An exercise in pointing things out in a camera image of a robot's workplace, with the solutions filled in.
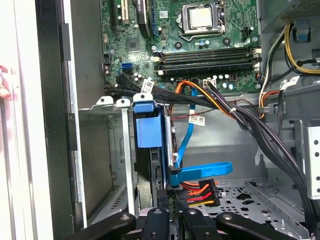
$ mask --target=screw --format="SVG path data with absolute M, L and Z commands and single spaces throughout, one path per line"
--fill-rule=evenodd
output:
M 128 215 L 123 215 L 122 217 L 120 217 L 121 220 L 125 221 L 128 220 L 130 217 Z
M 232 216 L 230 216 L 229 214 L 225 214 L 222 216 L 225 220 L 231 220 Z
M 197 211 L 196 210 L 194 210 L 194 209 L 190 209 L 189 211 L 188 211 L 188 213 L 190 213 L 190 214 L 196 214 L 197 213 Z

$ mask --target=cpu socket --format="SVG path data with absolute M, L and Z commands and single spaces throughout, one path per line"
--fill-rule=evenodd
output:
M 176 22 L 182 30 L 179 35 L 184 40 L 191 41 L 183 36 L 220 36 L 226 31 L 224 3 L 219 1 L 184 5 Z

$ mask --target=finger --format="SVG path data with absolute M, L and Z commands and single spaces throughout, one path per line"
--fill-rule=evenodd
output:
M 3 72 L 7 72 L 7 69 L 0 65 L 0 98 L 6 99 L 10 97 L 10 92 L 3 85 L 3 78 L 2 78 Z
M 0 84 L 0 98 L 7 99 L 10 97 L 10 92 Z

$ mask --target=green circuit board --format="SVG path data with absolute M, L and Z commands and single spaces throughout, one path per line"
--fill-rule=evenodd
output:
M 115 32 L 111 27 L 112 14 L 122 16 L 121 10 L 111 12 L 111 1 L 115 6 L 121 6 L 124 1 L 128 5 L 128 19 L 124 23 L 117 21 L 117 30 Z M 178 26 L 177 18 L 181 9 L 185 5 L 199 3 L 215 3 L 212 0 L 147 0 L 149 1 L 152 24 L 151 31 L 154 32 L 149 39 L 143 38 L 137 24 L 137 0 L 101 0 L 101 21 L 102 21 L 102 39 L 103 53 L 108 55 L 110 61 L 109 74 L 105 75 L 107 84 L 114 85 L 116 76 L 122 72 L 123 63 L 133 64 L 133 73 L 141 74 L 142 78 L 136 83 L 142 85 L 143 79 L 151 77 L 156 86 L 174 90 L 179 80 L 197 77 L 202 84 L 203 80 L 213 78 L 214 76 L 223 76 L 217 78 L 216 87 L 222 93 L 252 93 L 259 91 L 259 83 L 256 74 L 259 71 L 248 69 L 242 71 L 210 71 L 202 72 L 196 75 L 175 75 L 159 76 L 154 70 L 153 52 L 163 53 L 182 53 L 182 52 L 200 52 L 207 50 L 258 47 L 259 31 L 257 19 L 256 0 L 225 0 L 225 33 L 220 36 L 196 37 L 190 42 L 184 41 L 179 37 L 181 29 Z M 250 28 L 248 38 L 243 39 L 243 29 Z M 209 41 L 205 47 L 200 47 L 201 42 Z M 175 44 L 182 43 L 180 49 L 176 49 Z M 184 89 L 185 94 L 190 93 L 189 88 Z

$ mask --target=motherboard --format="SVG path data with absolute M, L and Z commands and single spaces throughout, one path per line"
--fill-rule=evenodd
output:
M 222 93 L 261 88 L 256 0 L 101 0 L 101 21 L 107 85 L 126 73 L 172 91 L 192 79 Z

